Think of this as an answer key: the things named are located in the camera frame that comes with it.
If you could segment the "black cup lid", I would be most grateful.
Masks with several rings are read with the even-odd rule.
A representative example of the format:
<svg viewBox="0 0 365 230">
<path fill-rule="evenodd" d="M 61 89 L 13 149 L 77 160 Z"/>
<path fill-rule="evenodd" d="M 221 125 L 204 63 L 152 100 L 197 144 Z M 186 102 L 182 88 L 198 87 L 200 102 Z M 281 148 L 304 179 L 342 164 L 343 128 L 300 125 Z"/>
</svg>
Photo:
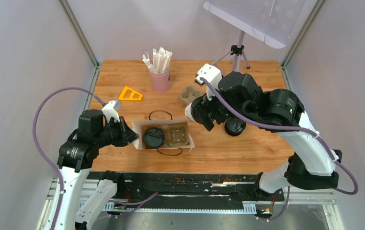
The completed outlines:
<svg viewBox="0 0 365 230">
<path fill-rule="evenodd" d="M 206 111 L 202 102 L 203 98 L 197 97 L 190 106 L 192 120 L 200 124 L 204 123 L 204 119 L 206 117 Z"/>
<path fill-rule="evenodd" d="M 159 127 L 151 127 L 144 132 L 144 144 L 148 149 L 157 149 L 165 143 L 165 133 Z"/>
</svg>

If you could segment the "white paper cup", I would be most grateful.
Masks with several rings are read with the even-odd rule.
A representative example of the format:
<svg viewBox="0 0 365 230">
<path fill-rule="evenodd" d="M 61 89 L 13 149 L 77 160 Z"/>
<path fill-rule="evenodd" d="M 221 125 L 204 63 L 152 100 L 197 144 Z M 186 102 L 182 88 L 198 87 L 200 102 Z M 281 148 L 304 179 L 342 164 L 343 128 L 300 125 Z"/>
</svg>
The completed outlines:
<svg viewBox="0 0 365 230">
<path fill-rule="evenodd" d="M 195 119 L 194 119 L 193 114 L 192 114 L 192 103 L 189 103 L 189 104 L 186 106 L 186 108 L 185 108 L 185 110 L 184 110 L 184 114 L 185 114 L 185 116 L 186 116 L 189 120 L 191 120 L 191 121 L 194 121 L 194 122 L 195 122 Z"/>
</svg>

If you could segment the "orange paper bag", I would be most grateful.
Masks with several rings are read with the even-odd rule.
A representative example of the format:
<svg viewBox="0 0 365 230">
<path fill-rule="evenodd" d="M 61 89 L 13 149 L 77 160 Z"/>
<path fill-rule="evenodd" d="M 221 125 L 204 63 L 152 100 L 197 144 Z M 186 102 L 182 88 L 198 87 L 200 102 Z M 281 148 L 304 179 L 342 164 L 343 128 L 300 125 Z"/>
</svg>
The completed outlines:
<svg viewBox="0 0 365 230">
<path fill-rule="evenodd" d="M 152 115 L 161 110 L 149 113 L 145 120 L 131 122 L 132 130 L 139 135 L 133 142 L 137 150 L 155 150 L 166 156 L 178 156 L 184 150 L 191 151 L 194 140 L 189 134 L 189 121 L 187 118 L 175 118 L 165 110 L 169 118 L 152 118 Z"/>
</svg>

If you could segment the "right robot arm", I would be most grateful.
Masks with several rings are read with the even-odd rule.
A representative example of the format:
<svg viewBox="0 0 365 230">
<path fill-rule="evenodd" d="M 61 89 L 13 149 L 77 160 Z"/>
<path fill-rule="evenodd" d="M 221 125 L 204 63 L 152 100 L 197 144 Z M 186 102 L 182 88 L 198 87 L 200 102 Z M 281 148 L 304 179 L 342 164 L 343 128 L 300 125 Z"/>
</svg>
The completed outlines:
<svg viewBox="0 0 365 230">
<path fill-rule="evenodd" d="M 212 130 L 237 119 L 277 134 L 294 154 L 280 167 L 257 175 L 254 196 L 265 200 L 275 191 L 294 186 L 303 190 L 337 189 L 341 152 L 332 150 L 309 120 L 297 95 L 287 89 L 265 92 L 250 74 L 217 69 L 198 71 L 195 82 L 206 86 L 203 96 L 186 107 L 186 116 Z"/>
</svg>

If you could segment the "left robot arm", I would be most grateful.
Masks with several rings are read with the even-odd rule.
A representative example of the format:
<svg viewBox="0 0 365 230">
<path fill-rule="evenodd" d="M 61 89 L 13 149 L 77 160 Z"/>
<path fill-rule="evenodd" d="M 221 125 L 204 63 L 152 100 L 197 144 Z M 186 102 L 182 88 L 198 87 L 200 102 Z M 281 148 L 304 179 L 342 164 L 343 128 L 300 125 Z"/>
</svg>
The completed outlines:
<svg viewBox="0 0 365 230">
<path fill-rule="evenodd" d="M 53 199 L 56 210 L 51 210 L 45 230 L 89 230 L 112 198 L 120 198 L 126 192 L 125 176 L 106 171 L 93 194 L 83 206 L 80 195 L 94 159 L 103 147 L 125 147 L 137 140 L 135 133 L 118 111 L 113 108 L 86 110 L 79 116 L 78 128 L 59 148 L 57 161 L 62 179 Z"/>
</svg>

